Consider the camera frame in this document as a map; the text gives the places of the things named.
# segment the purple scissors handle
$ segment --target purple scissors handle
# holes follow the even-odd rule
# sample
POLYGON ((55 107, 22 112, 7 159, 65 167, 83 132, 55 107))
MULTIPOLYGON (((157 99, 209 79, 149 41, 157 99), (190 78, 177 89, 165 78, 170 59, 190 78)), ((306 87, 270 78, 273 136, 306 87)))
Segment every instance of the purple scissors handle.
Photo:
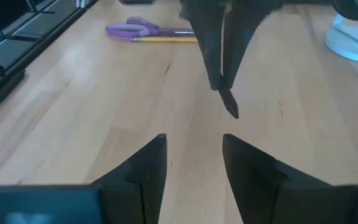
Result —
POLYGON ((159 26, 155 25, 139 16, 129 17, 126 24, 110 24, 106 26, 109 35, 117 37, 131 38, 157 35, 159 26))
POLYGON ((110 24, 106 26, 106 32, 109 35, 123 38, 144 37, 148 35, 194 35, 192 29, 160 28, 160 26, 139 16, 129 17, 126 24, 110 24))

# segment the wooden desk surface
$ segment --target wooden desk surface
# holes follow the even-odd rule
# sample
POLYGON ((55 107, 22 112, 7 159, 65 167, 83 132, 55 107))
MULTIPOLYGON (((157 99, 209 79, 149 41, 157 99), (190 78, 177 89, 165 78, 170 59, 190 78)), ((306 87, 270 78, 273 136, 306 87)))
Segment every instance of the wooden desk surface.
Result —
POLYGON ((100 0, 0 106, 0 184, 92 182, 168 134, 161 223, 240 223, 221 139, 233 133, 331 184, 358 183, 358 63, 323 44, 330 7, 287 7, 259 27, 233 88, 209 89, 196 44, 129 43, 104 26, 143 16, 190 26, 176 1, 100 0))

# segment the white object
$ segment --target white object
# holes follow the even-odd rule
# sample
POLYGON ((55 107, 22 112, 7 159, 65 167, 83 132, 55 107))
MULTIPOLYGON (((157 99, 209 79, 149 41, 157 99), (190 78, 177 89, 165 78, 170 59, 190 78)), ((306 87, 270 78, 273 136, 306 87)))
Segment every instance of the white object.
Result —
POLYGON ((325 44, 338 55, 358 62, 358 27, 347 26, 342 21, 338 14, 327 32, 325 44))
POLYGON ((88 3, 88 0, 76 0, 76 7, 85 8, 88 3))

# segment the pencil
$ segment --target pencil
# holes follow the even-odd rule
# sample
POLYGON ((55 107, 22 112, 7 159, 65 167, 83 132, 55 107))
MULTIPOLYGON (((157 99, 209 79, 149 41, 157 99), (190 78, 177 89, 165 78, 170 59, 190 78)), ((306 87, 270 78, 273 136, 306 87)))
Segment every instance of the pencil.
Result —
POLYGON ((196 37, 135 37, 132 42, 187 42, 197 43, 196 37))

